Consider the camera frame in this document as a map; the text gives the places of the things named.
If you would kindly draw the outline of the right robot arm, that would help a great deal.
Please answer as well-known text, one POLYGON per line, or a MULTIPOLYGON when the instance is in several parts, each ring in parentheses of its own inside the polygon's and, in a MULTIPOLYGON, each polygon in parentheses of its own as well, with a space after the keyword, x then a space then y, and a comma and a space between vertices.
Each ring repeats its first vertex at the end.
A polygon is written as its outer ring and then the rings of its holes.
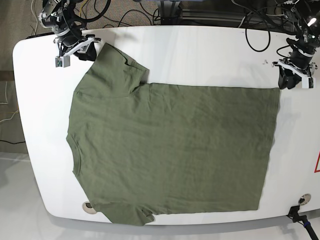
POLYGON ((55 35, 53 43, 57 47, 55 66, 70 66, 70 58, 76 56, 81 61, 94 62, 97 58, 95 43, 101 41, 94 34, 83 35, 87 19, 75 13, 82 0, 44 0, 42 12, 38 15, 40 24, 51 29, 55 35))

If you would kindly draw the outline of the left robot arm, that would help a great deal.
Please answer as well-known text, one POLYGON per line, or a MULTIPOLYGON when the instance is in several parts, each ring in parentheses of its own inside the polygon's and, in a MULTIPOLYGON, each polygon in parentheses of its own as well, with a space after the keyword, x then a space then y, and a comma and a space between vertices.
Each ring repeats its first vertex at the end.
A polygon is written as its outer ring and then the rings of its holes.
POLYGON ((281 4, 284 16, 296 29, 295 39, 287 38, 285 48, 291 48, 287 56, 272 64, 279 69, 279 89, 293 89, 299 83, 303 89, 314 88, 317 64, 313 57, 320 48, 320 2, 318 0, 288 0, 281 4))

